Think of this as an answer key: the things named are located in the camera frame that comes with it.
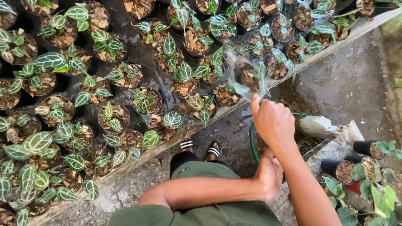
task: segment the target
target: wooden board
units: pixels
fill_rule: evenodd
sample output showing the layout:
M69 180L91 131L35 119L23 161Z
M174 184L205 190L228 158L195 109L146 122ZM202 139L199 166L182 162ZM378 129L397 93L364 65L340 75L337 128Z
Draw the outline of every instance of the wooden board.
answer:
M386 13L383 13L381 15L374 17L371 22L368 20L368 18L361 18L355 24L355 26L352 28L352 30L349 34L349 37L347 39L345 39L343 41L338 41L337 46L331 45L318 54L308 56L304 63L296 65L297 71L300 72L300 71L306 69L308 66L310 66L310 65L314 64L315 62L321 60L322 58L330 55L331 53L335 52L339 48L346 46L350 42L356 40L360 36L371 31L372 29L380 26L381 24L385 23L386 21L394 18L395 16L397 16L399 14L400 14L400 9L395 9L395 10L388 11ZM282 78L280 80L274 80L271 84L269 84L269 87L272 88L291 77L292 77L291 74L288 73L284 78ZM245 98L241 98L239 103L237 103L233 107L220 107L217 110L215 117L213 117L210 120L209 124L212 124L215 121L219 120L220 118L230 114L231 112L233 112L234 110L236 110L237 108L241 107L244 104L248 104L248 101ZM111 183L114 180L120 178L121 176L131 172L135 168L137 168L140 165L142 165L143 163L147 162L149 159L162 153L164 150L171 148L174 145L178 144L185 137L195 134L202 129L204 129L204 125L202 125L201 123L197 123L193 127L183 129L180 133L175 135L172 139L170 139L168 141L160 142L156 147L146 150L145 153L141 156L141 159L129 161L128 163L114 169L107 176L105 176L104 178L102 178L99 181L96 181L96 184L99 186L100 189L106 187L109 183ZM44 222L57 216L58 214L67 210L68 208L72 207L73 205L76 205L80 201L86 199L87 196L88 195L82 189L77 193L78 199L74 202L59 202L59 201L55 202L55 204L52 206L52 208L48 212L46 212L45 214L43 214L41 216L32 218L29 221L28 226L36 226L36 225L43 224Z

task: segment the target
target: black pants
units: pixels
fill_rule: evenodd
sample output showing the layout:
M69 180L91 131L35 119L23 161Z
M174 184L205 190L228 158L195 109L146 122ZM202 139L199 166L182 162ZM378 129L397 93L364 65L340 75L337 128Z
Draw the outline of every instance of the black pants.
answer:
M182 164L184 164L184 163L186 163L186 162L190 162L190 161L198 161L197 156L195 156L195 154L192 153L192 152L183 151L183 152L180 152L180 153L175 154L175 155L172 157L172 160L170 161L170 173L169 173L169 178L172 179L173 172L174 172L179 166L181 166ZM225 164L224 162L222 162L222 161L219 161L219 160L211 160L211 161L209 161L209 162L214 162L214 163L222 164L222 165L228 167L231 171L233 171L230 166L226 165L226 164Z

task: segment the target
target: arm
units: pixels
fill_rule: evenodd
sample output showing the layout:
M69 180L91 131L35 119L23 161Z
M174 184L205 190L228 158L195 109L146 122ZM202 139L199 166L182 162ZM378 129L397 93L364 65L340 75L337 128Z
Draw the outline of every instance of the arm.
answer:
M185 210L234 201L267 201L279 191L282 167L271 152L266 152L253 178L189 177L163 182L148 189L141 205L164 205L171 210Z
M251 102L252 117L258 134L281 163L292 195L296 219L301 226L341 226L331 202L310 172L294 140L295 118L289 108L269 100Z

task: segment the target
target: garden hose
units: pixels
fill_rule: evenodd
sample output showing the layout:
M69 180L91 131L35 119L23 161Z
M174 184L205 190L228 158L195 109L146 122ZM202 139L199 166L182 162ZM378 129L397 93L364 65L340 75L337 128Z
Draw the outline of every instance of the garden hose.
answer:
M292 115L309 116L309 115L302 114L302 113L292 113ZM253 143L253 140L252 140L252 130L253 130L253 129L254 129L254 122L251 124L250 132L249 132L249 137L250 137L251 150L252 150L252 153L253 153L253 155L254 155L254 159L255 159L255 161L256 161L257 164L258 164L260 161L259 161L259 159L258 159L257 152L255 151L254 143ZM282 184L285 183L285 182L286 182L286 178L285 178L285 173L284 173L284 174L283 174L283 179L282 179Z

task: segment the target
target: foot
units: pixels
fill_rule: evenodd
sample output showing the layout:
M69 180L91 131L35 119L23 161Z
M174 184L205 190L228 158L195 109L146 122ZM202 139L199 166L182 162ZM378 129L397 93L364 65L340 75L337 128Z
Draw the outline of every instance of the foot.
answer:
M219 150L219 145L216 142L213 144L213 147L216 148L217 150ZM212 161L212 160L215 160L215 159L216 159L215 155L208 154L207 159L205 159L205 162L209 162L209 161Z
M189 152L193 152L193 148L186 148L186 149L183 149L183 151L189 151Z

